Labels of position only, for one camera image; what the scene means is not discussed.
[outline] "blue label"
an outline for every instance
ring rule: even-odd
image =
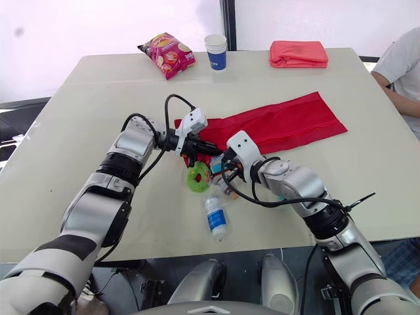
[[[216,227],[226,224],[226,220],[224,219],[222,209],[219,209],[219,210],[217,210],[213,213],[210,213],[207,216],[207,220],[209,221],[210,230],[212,230],[212,231]]]
[[[211,54],[210,52],[207,53],[210,59],[210,66],[214,70],[222,70],[226,67],[226,51],[222,52],[221,54]]]

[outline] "person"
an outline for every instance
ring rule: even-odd
[[[420,28],[405,33],[385,51],[372,70],[411,131],[420,140]]]
[[[394,42],[372,76],[420,140],[420,28]],[[420,299],[420,238],[404,240],[383,257],[389,278]]]

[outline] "paper cup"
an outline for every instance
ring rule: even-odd
[[[211,34],[204,38],[205,48],[209,55],[210,66],[214,70],[223,70],[226,67],[226,48],[228,46],[223,35]]]

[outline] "green toy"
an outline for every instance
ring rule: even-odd
[[[194,167],[189,167],[186,172],[186,185],[193,192],[204,192],[208,189],[210,169],[203,162],[196,161]]]

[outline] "white table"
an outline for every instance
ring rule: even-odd
[[[327,52],[328,69],[313,70],[271,68],[266,51],[230,52],[222,73],[197,52],[197,64],[170,81],[143,54],[83,58],[0,173],[0,261],[19,261],[56,237],[66,206],[99,166],[125,118],[140,112],[164,121],[170,93],[207,117],[226,117],[319,91],[348,132],[277,154],[313,168],[346,204],[377,192],[352,213],[369,240],[418,236],[418,142],[352,49]],[[187,111],[178,100],[170,104],[171,120]],[[313,244],[289,206],[267,209],[243,199],[226,209],[230,235],[213,241],[205,194],[189,191],[183,172],[182,159],[166,153],[144,179],[110,260]],[[258,193],[275,200],[270,192]]]

